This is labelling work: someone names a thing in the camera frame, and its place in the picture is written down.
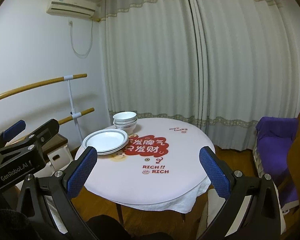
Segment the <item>white wall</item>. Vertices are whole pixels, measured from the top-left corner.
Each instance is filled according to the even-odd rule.
[[[110,125],[101,70],[98,23],[93,26],[93,46],[86,59],[75,56],[70,43],[68,17],[46,13],[49,0],[5,0],[0,7],[0,93],[26,84],[64,75],[87,73],[71,81],[76,111],[95,112],[79,118],[82,136]],[[73,20],[74,47],[85,53],[90,44],[91,21]],[[66,82],[29,90],[0,101],[0,131],[16,121],[26,122],[30,133],[51,118],[70,115]],[[60,127],[69,147],[80,145],[74,122]]]

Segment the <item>stacked plates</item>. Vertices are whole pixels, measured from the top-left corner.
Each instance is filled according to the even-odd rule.
[[[117,129],[121,129],[132,134],[137,126],[137,114],[135,112],[121,112],[113,116],[113,124]]]
[[[92,146],[98,155],[107,155],[119,151],[129,142],[128,134],[119,129],[104,129],[89,134],[82,142],[86,149]]]

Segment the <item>white stand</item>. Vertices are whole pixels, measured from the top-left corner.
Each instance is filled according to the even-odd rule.
[[[73,98],[72,98],[72,92],[71,92],[71,85],[70,85],[70,80],[73,79],[73,75],[64,76],[64,79],[68,83],[69,98],[70,98],[70,105],[71,105],[71,116],[72,116],[74,124],[77,128],[80,143],[82,144],[83,139],[82,139],[79,123],[78,123],[78,120],[77,120],[79,117],[81,117],[81,113],[80,112],[79,113],[75,112],[74,104],[73,104]]]

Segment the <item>purple cushion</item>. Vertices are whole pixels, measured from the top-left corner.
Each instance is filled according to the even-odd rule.
[[[258,140],[263,137],[295,139],[299,121],[297,118],[276,118],[264,116],[256,126]]]
[[[298,198],[297,189],[293,181],[287,184],[279,194],[279,201],[281,207],[283,207],[286,203],[296,201],[298,199],[299,198]]]
[[[288,151],[293,141],[291,138],[263,137],[257,142],[257,148],[265,173],[269,173],[279,186],[289,174],[287,165]],[[280,206],[298,200],[298,194],[293,182],[279,194]]]
[[[292,143],[291,138],[279,137],[263,137],[257,142],[263,169],[271,175],[276,186],[289,174],[287,155]]]

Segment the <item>white bowl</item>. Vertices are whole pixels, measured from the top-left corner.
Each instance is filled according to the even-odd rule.
[[[129,122],[136,118],[137,114],[135,112],[121,112],[113,116],[113,119],[119,122]]]
[[[133,130],[137,126],[137,121],[138,120],[135,120],[133,123],[127,125],[118,125],[118,124],[114,124],[114,125],[117,129],[124,130],[127,134],[132,134]]]
[[[113,124],[117,124],[117,125],[128,125],[128,124],[132,124],[132,123],[135,122],[136,120],[138,120],[137,117],[135,117],[133,120],[127,121],[127,122],[121,122],[121,121],[118,121],[117,119],[114,119],[114,120],[113,120]]]

